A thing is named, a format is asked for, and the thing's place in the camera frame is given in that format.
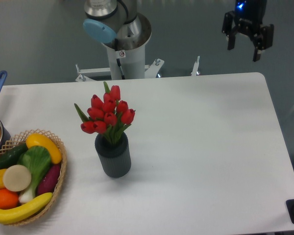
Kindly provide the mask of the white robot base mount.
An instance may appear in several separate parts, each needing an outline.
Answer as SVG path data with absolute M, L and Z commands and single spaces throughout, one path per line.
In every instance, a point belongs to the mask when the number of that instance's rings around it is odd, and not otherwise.
M 115 50 L 106 47 L 106 52 L 109 67 L 80 69 L 76 65 L 76 82 L 160 78 L 162 76 L 161 69 L 165 61 L 156 58 L 152 63 L 146 64 L 144 45 L 132 50 Z

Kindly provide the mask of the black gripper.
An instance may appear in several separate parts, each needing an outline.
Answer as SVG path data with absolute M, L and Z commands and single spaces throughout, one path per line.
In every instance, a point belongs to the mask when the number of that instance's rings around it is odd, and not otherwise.
M 274 25 L 263 25 L 266 5 L 266 0 L 235 1 L 235 10 L 225 13 L 221 30 L 227 36 L 228 50 L 235 47 L 237 33 L 248 37 L 254 36 L 253 62 L 260 60 L 261 52 L 272 46 Z

